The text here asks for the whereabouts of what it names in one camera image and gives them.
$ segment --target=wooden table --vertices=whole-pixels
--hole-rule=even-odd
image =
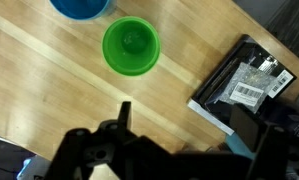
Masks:
[[[139,16],[157,29],[162,53],[139,77],[113,72],[102,57],[105,30]],[[249,34],[298,76],[299,59],[229,0],[118,0],[107,17],[75,22],[48,0],[0,0],[0,136],[51,159],[66,131],[116,118],[133,104],[132,131],[170,152],[185,142],[205,150],[224,133],[186,102],[242,34]]]

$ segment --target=table surface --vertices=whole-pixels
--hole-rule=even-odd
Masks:
[[[157,65],[138,77],[113,72],[102,57],[105,30],[139,16],[157,29]],[[0,0],[0,136],[51,159],[65,132],[95,131],[132,101],[132,131],[170,152],[205,150],[224,133],[186,105],[242,34],[249,34],[298,79],[299,59],[229,0],[118,0],[107,17],[76,22],[48,0]]]

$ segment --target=plastic cup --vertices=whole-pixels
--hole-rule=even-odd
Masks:
[[[89,20],[110,14],[115,0],[50,0],[51,4],[64,16],[74,20]]]
[[[102,51],[109,66],[126,76],[149,71],[160,54],[160,40],[144,19],[127,16],[116,20],[105,32]]]

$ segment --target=blue container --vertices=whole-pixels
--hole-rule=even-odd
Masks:
[[[114,0],[50,0],[64,16],[74,20],[93,19],[112,12]]]

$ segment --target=barcode label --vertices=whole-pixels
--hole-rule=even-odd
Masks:
[[[293,76],[286,70],[283,70],[277,77],[277,83],[269,91],[268,95],[274,98],[291,80]]]
[[[233,90],[230,99],[254,107],[263,92],[261,89],[239,82]]]

